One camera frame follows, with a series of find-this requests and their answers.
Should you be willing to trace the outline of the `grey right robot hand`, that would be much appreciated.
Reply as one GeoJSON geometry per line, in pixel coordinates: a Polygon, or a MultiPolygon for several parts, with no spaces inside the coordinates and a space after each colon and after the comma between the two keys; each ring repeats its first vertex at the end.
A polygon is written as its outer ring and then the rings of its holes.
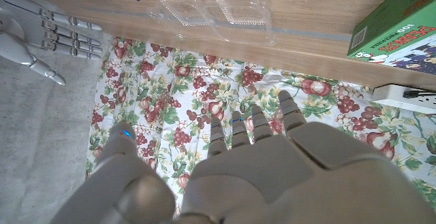
{"type": "Polygon", "coordinates": [[[100,59],[103,50],[100,41],[63,25],[102,30],[100,25],[50,11],[31,0],[1,0],[1,56],[66,85],[64,77],[33,55],[30,47],[91,60],[100,59]]]}

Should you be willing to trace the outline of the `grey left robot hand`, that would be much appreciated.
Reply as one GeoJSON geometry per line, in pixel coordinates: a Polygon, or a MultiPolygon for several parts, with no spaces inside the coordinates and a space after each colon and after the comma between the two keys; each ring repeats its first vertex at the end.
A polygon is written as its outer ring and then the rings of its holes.
{"type": "Polygon", "coordinates": [[[253,131],[232,115],[232,145],[211,121],[208,157],[177,206],[169,186],[139,158],[135,133],[117,123],[89,179],[53,223],[434,223],[435,211],[385,155],[331,126],[307,122],[279,94],[285,133],[261,108],[253,131]]]}

